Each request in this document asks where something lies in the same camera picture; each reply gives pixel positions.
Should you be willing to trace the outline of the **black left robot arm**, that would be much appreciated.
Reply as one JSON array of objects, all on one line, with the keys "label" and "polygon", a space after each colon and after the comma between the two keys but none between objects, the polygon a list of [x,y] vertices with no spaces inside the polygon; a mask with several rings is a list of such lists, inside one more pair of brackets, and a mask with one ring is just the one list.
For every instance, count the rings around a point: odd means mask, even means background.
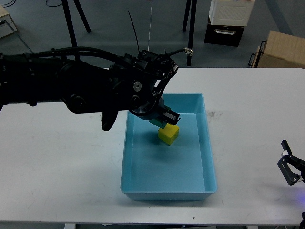
[{"label": "black left robot arm", "polygon": [[136,57],[90,47],[1,55],[0,104],[62,101],[76,114],[100,112],[105,131],[128,110],[164,128],[179,121],[163,99],[177,70],[171,53],[146,50]]}]

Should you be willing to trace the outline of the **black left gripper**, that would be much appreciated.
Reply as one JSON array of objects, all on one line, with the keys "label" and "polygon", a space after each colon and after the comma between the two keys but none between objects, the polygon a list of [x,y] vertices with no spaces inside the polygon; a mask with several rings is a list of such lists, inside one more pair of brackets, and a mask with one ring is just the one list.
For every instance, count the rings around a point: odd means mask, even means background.
[{"label": "black left gripper", "polygon": [[162,122],[176,125],[180,114],[165,107],[162,98],[149,102],[138,95],[133,95],[130,100],[129,112],[143,120],[153,120],[160,117]]}]

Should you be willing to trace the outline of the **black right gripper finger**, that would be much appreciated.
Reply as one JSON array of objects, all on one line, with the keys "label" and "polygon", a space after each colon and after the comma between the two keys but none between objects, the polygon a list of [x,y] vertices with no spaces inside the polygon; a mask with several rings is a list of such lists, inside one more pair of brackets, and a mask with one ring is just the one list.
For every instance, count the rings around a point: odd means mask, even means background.
[{"label": "black right gripper finger", "polygon": [[287,140],[281,142],[283,152],[277,165],[288,185],[292,186],[298,182],[305,182],[305,161],[292,154]]}]

